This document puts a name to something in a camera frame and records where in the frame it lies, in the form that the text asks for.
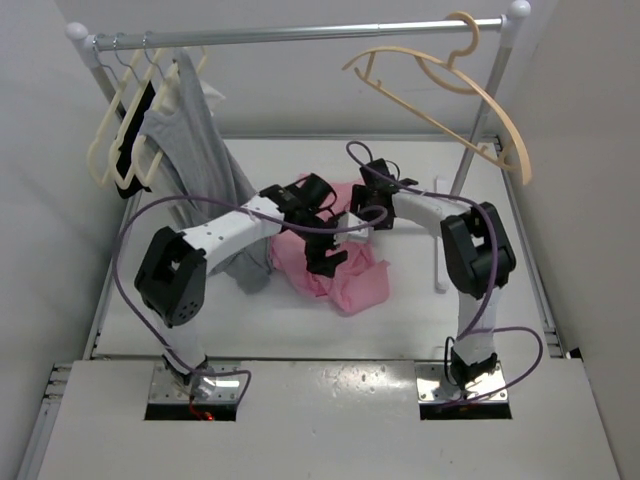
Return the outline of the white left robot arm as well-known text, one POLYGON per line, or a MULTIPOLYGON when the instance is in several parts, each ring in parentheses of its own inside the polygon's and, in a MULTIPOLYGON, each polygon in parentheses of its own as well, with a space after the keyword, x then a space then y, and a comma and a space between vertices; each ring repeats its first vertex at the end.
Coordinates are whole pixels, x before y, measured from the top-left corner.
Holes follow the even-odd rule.
POLYGON ((349 213, 320 217, 331 187, 311 174, 301 185, 272 185, 247 201, 248 214, 234 210, 198 226, 156 232, 135 277, 134 286, 146 307, 163 328, 164 360, 179 381, 188 385, 193 371, 206 366, 199 345, 195 317, 204 304, 208 274, 222 262, 234 259, 250 245, 290 229, 303 239, 306 268, 333 277, 347 253, 338 251, 345 241, 325 229, 353 226, 349 213))

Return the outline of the pink t-shirt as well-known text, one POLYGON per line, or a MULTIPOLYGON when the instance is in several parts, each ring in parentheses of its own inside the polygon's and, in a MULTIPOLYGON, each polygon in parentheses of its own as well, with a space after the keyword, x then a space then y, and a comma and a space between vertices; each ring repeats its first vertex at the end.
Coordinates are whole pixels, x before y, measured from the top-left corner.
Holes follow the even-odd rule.
POLYGON ((325 300, 346 315, 355 315, 390 297, 389 263, 376 258, 369 243, 346 242, 339 252, 347 259, 332 278, 306 270, 304 241, 291 231, 271 239, 271 261, 299 294, 325 300))

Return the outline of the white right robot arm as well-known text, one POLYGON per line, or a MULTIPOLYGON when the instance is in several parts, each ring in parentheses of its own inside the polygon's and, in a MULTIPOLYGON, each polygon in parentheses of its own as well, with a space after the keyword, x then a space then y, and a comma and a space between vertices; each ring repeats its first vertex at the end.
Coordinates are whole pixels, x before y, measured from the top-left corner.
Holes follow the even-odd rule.
POLYGON ((498 360, 494 330, 497 303, 516 267, 516 258, 496 208, 420 196, 409 189, 411 179, 396 180, 386 162, 373 160, 360 168, 363 184, 352 194, 351 211, 369 221, 364 211, 373 205, 387 209, 379 229, 390 229, 395 219, 413 222, 439 240, 448 277, 458 291, 458 328, 448 362, 448 381, 463 390, 498 360))

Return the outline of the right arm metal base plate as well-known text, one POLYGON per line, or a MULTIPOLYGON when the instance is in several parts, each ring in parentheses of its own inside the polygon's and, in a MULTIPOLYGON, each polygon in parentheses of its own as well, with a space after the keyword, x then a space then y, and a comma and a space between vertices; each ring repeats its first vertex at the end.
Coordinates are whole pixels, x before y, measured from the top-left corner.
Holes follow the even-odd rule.
POLYGON ((507 403, 509 396, 501 366, 460 388, 448 381, 442 361, 417 362, 416 387, 419 405, 439 405, 456 401, 507 403))

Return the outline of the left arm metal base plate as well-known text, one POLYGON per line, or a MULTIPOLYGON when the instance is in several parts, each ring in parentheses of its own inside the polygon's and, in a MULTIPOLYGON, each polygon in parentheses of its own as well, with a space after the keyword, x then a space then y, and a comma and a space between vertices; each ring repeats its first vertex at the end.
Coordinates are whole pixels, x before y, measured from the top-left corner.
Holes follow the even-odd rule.
POLYGON ((246 381, 240 375, 228 377, 194 377, 187 384, 164 363, 154 366, 148 403, 187 405, 192 399, 198 405, 234 405, 246 381))

